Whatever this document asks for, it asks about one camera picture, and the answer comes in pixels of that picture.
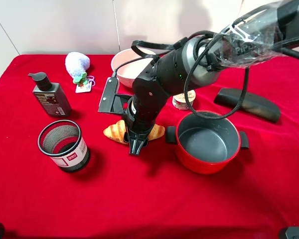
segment white bowl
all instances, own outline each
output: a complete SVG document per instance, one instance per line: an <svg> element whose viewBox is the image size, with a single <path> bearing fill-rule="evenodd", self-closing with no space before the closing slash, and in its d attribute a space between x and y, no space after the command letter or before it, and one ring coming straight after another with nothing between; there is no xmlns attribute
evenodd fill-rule
<svg viewBox="0 0 299 239"><path fill-rule="evenodd" d="M144 53L146 54L155 54L151 50L140 48ZM139 58L140 56L136 54L132 49L126 49L124 51L119 52L116 54L112 61L111 61L111 67L114 71L118 66L121 64ZM144 70L144 68L151 62L152 58L145 58L136 62L132 62L130 64L127 64L125 66L122 66L118 70L118 79L119 81L127 86L132 87L134 79Z"/></svg>

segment croissant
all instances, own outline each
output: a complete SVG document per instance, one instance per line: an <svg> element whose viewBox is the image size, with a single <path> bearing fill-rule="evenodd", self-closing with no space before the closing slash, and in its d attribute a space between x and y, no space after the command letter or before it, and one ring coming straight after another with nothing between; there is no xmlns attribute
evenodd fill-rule
<svg viewBox="0 0 299 239"><path fill-rule="evenodd" d="M124 133L126 132L125 122L124 120L119 120L116 124L110 125L107 127L103 134L119 143L127 144L124 142ZM155 124L150 134L148 135L149 140L153 140L156 138L160 138L164 135L165 128L163 126Z"/></svg>

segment table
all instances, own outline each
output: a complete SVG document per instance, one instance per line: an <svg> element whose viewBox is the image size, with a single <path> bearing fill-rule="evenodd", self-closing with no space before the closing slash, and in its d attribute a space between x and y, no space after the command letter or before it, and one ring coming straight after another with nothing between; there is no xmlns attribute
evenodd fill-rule
<svg viewBox="0 0 299 239"><path fill-rule="evenodd" d="M278 57L251 68L249 92L275 102L277 124L248 113L229 117L244 130L250 149L222 171L199 175L176 159L164 138L151 141L139 157L103 136L120 118L97 112L111 75L112 55L89 55L92 92L76 94L65 55L21 55L0 78L0 222L6 238L219 239L277 238L299 226L299 60ZM91 149L77 173L61 171L37 147L49 117L32 94L28 73L43 71L59 82ZM198 89L196 109L224 114L213 103L221 87L241 88L244 71L227 69L213 85ZM119 92L130 93L120 86ZM176 125L188 111L171 99L156 123Z"/></svg>

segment small container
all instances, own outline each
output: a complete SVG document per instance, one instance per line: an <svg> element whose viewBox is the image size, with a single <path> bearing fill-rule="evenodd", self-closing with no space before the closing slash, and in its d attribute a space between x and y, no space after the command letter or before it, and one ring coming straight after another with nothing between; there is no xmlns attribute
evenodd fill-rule
<svg viewBox="0 0 299 239"><path fill-rule="evenodd" d="M194 99L196 98L196 92L194 90L188 92L188 99L191 105L193 105ZM184 93L173 96L173 105L179 110L187 110L188 106L186 104Z"/></svg>
<svg viewBox="0 0 299 239"><path fill-rule="evenodd" d="M80 127L70 120L58 120L45 127L39 135L38 146L65 172L82 169L90 159Z"/></svg>
<svg viewBox="0 0 299 239"><path fill-rule="evenodd" d="M28 74L36 83L33 94L48 115L54 117L70 116L71 106L59 83L51 83L44 72Z"/></svg>

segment pot handle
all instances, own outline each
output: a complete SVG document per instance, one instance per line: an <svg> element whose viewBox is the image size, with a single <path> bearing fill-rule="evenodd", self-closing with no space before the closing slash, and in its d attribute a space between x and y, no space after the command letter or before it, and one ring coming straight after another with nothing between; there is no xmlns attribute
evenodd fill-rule
<svg viewBox="0 0 299 239"><path fill-rule="evenodd" d="M165 140L166 140L166 143L177 144L176 127L175 126L168 126L166 128Z"/></svg>
<svg viewBox="0 0 299 239"><path fill-rule="evenodd" d="M239 131L239 135L240 135L240 140L241 140L240 148L241 149L248 149L249 148L249 141L248 141L246 133L243 132L243 131Z"/></svg>

